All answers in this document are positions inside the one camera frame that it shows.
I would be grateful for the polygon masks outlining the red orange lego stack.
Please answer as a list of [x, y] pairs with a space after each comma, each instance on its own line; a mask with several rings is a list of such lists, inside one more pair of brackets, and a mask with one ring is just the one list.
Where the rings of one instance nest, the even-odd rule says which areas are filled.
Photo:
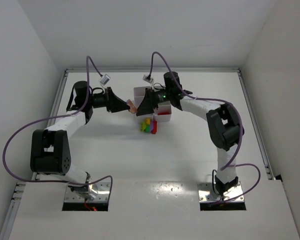
[[130, 99], [128, 99], [127, 101], [126, 101], [126, 104], [129, 106], [129, 112], [130, 113], [132, 113], [132, 114], [136, 114], [137, 113], [137, 108], [136, 108], [136, 106], [134, 105], [134, 103], [130, 100]]

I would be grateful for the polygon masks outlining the red lego brick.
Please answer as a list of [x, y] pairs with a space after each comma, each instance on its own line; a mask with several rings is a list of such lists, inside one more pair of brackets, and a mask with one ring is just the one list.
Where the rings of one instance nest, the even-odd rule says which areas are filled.
[[171, 113], [169, 111], [163, 111], [163, 112], [158, 112], [158, 116], [164, 116], [164, 115], [170, 115]]

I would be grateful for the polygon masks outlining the multicolour lego cluster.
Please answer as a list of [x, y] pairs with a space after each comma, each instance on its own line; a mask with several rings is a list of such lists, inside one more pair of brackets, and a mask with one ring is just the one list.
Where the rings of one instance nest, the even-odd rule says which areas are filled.
[[158, 131], [158, 122], [151, 118], [146, 118], [140, 124], [140, 131], [155, 135]]

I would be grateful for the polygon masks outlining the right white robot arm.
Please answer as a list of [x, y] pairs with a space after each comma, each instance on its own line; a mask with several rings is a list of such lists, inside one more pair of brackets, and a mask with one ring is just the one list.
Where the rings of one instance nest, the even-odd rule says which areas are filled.
[[137, 116], [151, 115], [161, 103], [169, 102], [178, 110], [205, 120], [210, 139], [217, 149], [214, 190], [223, 195], [239, 182], [236, 156], [244, 134], [240, 115], [230, 102], [195, 98], [191, 91], [183, 89], [179, 74], [175, 71], [166, 72], [163, 78], [163, 87], [158, 90], [145, 89], [144, 98], [137, 108]]

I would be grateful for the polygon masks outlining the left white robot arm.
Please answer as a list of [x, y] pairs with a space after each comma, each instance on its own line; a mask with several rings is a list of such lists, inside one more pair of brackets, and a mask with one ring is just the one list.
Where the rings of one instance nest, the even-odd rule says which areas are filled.
[[129, 110], [130, 106], [117, 97], [110, 87], [94, 93], [86, 81], [76, 82], [66, 107], [66, 116], [45, 129], [33, 132], [31, 170], [37, 174], [57, 177], [78, 194], [91, 193], [93, 185], [90, 183], [90, 174], [72, 164], [69, 139], [90, 121], [93, 110], [98, 108], [117, 113]]

